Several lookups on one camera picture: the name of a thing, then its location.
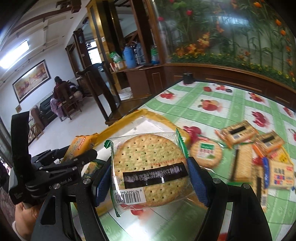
wooden armchair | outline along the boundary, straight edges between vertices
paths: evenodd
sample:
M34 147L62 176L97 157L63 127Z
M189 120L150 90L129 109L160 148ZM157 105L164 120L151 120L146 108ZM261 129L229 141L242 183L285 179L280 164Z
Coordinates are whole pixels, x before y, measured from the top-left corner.
M62 83L56 89L57 97L62 102L62 109L67 117L71 119L71 116L78 110L81 109L79 107L78 101L75 99L73 95L71 95L71 91L67 82Z
M93 76L93 79L98 83L98 85L102 89L103 95L108 101L108 104L111 109L110 115L107 115L106 110L104 109L102 103L100 102L94 90L93 84L89 80L86 82L92 96L94 97L98 107L100 108L105 118L105 124L110 126L114 122L118 121L125 115L133 112L134 110L139 108L141 105L143 105L147 101L147 96L143 98L133 98L133 99L127 99L127 100L121 101L119 98L118 92L114 86L112 75L105 70L106 70L105 64L104 62L102 62L100 64L93 64L86 67L83 71L77 72L77 75L84 76L86 74L91 74ZM106 73L106 76L108 79L107 83L105 83L103 78L101 77L100 71L104 71Z

framed painting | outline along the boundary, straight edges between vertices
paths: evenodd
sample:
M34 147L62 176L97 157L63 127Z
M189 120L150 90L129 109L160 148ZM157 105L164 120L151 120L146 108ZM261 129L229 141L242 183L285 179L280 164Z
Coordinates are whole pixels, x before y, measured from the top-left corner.
M34 90L48 80L50 80L50 74L45 60L43 60L12 84L18 102L21 103Z

barcode label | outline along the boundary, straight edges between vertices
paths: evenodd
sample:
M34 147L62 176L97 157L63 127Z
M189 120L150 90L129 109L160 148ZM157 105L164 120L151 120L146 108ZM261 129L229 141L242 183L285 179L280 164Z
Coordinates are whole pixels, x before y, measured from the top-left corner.
M117 204L139 204L146 202L143 187L114 190L113 194Z
M261 195L261 207L266 207L267 195Z
M239 139L239 134L236 134L233 136L233 138L236 140L236 139Z

screw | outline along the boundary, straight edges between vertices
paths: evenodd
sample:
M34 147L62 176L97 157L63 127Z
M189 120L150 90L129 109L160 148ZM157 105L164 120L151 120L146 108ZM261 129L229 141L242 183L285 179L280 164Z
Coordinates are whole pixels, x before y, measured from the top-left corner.
M214 178L213 182L216 183L216 184L219 184L221 182L221 180L219 178Z
M91 179L90 178L85 178L83 179L82 181L84 184L89 184L91 182Z
M59 189L61 185L59 183L54 184L54 189Z
M245 189L249 189L251 186L250 186L249 184L247 184L247 183L244 183L244 184L243 184L243 187L244 187Z

white floor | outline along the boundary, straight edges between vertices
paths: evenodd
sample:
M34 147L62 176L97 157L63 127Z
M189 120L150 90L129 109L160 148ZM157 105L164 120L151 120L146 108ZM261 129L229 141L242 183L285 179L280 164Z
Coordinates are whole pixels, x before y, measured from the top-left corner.
M111 110L105 97L101 95L99 99L109 115ZM55 118L44 129L44 134L29 145L29 153L35 156L49 149L63 148L70 145L75 136L100 133L108 127L94 98L84 98L81 110L71 117L72 120L67 118L61 122Z

